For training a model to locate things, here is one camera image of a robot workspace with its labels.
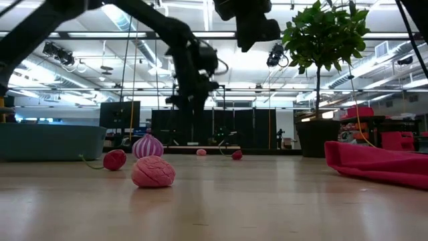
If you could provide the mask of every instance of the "wooden floor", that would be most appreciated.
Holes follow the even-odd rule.
[[[166,155],[174,185],[138,189],[83,163],[0,163],[0,240],[427,240],[428,193],[341,177],[323,160]]]

